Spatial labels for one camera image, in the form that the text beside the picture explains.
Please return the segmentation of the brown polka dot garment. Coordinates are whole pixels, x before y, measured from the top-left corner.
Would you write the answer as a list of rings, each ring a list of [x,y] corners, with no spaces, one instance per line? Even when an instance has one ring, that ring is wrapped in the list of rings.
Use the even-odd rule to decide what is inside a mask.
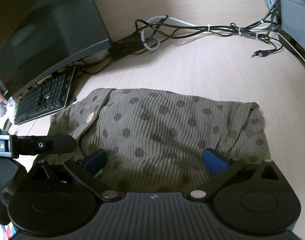
[[[203,164],[208,148],[248,164],[270,158],[257,103],[164,90],[95,89],[54,114],[49,135],[70,135],[78,145],[73,153],[49,155],[50,165],[106,150],[99,180],[119,192],[196,189],[211,176]]]

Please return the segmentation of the black keyboard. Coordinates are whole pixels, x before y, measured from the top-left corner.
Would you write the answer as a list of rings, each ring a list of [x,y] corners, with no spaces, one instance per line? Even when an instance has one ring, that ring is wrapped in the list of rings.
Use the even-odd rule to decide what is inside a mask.
[[[18,103],[15,124],[20,125],[64,109],[74,74],[75,67],[68,67],[30,89]]]

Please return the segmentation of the black curved monitor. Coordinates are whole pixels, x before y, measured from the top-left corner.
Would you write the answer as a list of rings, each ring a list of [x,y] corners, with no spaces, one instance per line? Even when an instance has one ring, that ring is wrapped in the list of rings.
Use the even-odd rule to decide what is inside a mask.
[[[110,43],[94,0],[0,0],[0,91],[16,97]]]

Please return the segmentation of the white glass computer case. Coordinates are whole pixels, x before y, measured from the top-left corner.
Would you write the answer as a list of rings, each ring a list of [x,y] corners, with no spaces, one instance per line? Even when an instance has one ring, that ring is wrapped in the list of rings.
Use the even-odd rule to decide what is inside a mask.
[[[277,0],[278,36],[305,63],[305,0]]]

